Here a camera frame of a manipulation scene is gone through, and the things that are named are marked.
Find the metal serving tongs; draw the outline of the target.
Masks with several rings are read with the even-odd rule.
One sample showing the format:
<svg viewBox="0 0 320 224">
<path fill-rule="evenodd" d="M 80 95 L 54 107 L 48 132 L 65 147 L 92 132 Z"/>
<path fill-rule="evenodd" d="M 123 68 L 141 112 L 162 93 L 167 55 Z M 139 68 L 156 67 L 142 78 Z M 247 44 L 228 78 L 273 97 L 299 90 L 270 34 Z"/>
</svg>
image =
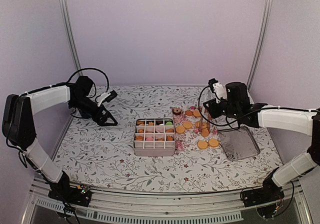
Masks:
<svg viewBox="0 0 320 224">
<path fill-rule="evenodd" d="M 208 89 L 209 88 L 206 88 L 202 92 L 201 97 L 199 97 L 199 109 L 200 113 L 202 114 L 202 116 L 200 117 L 199 130 L 201 131 L 201 135 L 203 137 L 208 137 L 209 134 L 212 134 L 212 125 L 210 123 L 211 117 L 209 116 L 208 111 L 203 105 L 203 103 L 211 97 L 211 94 L 208 93 Z"/>
</svg>

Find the orange swirl cookie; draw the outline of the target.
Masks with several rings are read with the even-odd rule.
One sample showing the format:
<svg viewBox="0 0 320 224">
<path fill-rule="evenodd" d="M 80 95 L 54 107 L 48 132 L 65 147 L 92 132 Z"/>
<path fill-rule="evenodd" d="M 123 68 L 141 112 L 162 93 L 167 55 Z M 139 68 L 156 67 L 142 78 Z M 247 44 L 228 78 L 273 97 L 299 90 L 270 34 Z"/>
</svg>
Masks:
<svg viewBox="0 0 320 224">
<path fill-rule="evenodd" d="M 137 125 L 137 126 L 144 126 L 144 125 L 145 125 L 145 121 L 144 121 L 144 120 L 138 120 L 138 121 L 136 122 L 136 125 Z"/>
</svg>

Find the green round cookie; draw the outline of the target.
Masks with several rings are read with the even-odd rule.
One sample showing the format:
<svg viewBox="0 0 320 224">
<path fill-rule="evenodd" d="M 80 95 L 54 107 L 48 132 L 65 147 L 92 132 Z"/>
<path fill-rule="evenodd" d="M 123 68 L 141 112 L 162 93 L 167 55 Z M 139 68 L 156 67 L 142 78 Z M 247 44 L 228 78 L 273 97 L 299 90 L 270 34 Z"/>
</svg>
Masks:
<svg viewBox="0 0 320 224">
<path fill-rule="evenodd" d="M 172 126 L 173 123 L 172 123 L 171 121 L 167 121 L 167 122 L 165 123 L 165 125 L 166 125 L 166 126 Z"/>
</svg>

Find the metal tin with white dividers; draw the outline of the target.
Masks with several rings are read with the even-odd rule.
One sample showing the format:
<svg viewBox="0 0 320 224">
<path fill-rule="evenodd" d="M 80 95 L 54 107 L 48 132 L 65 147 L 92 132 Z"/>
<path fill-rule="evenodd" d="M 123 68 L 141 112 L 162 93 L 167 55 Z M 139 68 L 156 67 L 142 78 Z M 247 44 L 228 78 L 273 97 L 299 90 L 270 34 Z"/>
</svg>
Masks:
<svg viewBox="0 0 320 224">
<path fill-rule="evenodd" d="M 137 125 L 137 121 L 145 121 L 144 125 Z M 163 121 L 163 125 L 156 125 L 156 121 Z M 155 131 L 156 126 L 163 126 L 164 132 Z M 137 119 L 134 128 L 133 149 L 138 157 L 171 157 L 176 151 L 175 125 L 172 118 L 145 118 Z"/>
</svg>

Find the brown flower cookie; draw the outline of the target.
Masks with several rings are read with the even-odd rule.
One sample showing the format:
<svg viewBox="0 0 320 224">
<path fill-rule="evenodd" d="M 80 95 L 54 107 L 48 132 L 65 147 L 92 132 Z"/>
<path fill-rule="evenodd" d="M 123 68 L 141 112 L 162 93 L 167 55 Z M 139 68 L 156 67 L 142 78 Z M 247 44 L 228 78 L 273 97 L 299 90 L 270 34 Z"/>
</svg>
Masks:
<svg viewBox="0 0 320 224">
<path fill-rule="evenodd" d="M 156 125 L 157 126 L 163 126 L 164 125 L 164 122 L 162 120 L 157 120 L 156 121 Z"/>
</svg>

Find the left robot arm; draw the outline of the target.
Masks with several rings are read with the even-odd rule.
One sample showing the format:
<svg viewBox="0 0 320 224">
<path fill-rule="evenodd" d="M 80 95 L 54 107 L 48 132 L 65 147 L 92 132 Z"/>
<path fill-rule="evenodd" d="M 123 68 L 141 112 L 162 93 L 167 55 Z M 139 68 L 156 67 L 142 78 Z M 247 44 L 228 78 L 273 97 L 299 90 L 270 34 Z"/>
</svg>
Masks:
<svg viewBox="0 0 320 224">
<path fill-rule="evenodd" d="M 118 124 L 104 106 L 117 97 L 117 92 L 107 89 L 91 97 L 93 86 L 88 76 L 81 75 L 76 82 L 60 82 L 22 94 L 9 94 L 5 100 L 2 133 L 7 145 L 18 150 L 22 163 L 30 163 L 63 201 L 74 197 L 74 189 L 68 175 L 53 162 L 51 155 L 68 119 L 67 109 L 78 110 L 80 118 L 91 119 L 100 127 Z"/>
</svg>

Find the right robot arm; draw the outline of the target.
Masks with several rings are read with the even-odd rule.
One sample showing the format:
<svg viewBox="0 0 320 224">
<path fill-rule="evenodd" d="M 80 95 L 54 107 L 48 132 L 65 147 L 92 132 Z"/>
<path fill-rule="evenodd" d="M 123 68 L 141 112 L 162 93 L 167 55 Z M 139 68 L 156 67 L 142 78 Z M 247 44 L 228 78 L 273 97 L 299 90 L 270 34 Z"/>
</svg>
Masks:
<svg viewBox="0 0 320 224">
<path fill-rule="evenodd" d="M 293 131 L 311 137 L 306 151 L 275 169 L 263 181 L 258 197 L 269 202 L 278 189 L 320 164 L 320 110 L 273 106 L 267 103 L 251 103 L 247 86 L 242 82 L 222 85 L 216 79 L 208 81 L 207 88 L 215 98 L 202 105 L 213 119 L 225 116 L 238 125 L 252 128 L 274 128 Z"/>
</svg>

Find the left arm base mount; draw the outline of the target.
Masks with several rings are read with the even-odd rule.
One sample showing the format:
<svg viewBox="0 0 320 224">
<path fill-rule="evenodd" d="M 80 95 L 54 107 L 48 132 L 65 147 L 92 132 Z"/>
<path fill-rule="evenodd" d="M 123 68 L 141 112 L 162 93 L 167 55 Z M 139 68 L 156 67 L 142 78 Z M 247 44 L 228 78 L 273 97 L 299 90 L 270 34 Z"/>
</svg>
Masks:
<svg viewBox="0 0 320 224">
<path fill-rule="evenodd" d="M 92 192 L 84 185 L 72 187 L 70 185 L 58 186 L 55 184 L 50 186 L 48 197 L 68 204 L 88 207 L 92 198 Z"/>
</svg>

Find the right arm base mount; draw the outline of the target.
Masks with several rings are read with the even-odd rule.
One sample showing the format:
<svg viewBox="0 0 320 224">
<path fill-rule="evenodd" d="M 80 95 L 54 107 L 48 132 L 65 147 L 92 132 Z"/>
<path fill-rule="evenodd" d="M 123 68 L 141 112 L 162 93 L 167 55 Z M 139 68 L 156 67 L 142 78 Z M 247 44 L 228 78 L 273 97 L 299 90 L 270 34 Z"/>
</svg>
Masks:
<svg viewBox="0 0 320 224">
<path fill-rule="evenodd" d="M 240 199 L 245 207 L 266 204 L 283 199 L 284 197 L 283 189 L 271 184 L 264 184 L 260 188 L 245 188 L 240 192 Z"/>
</svg>

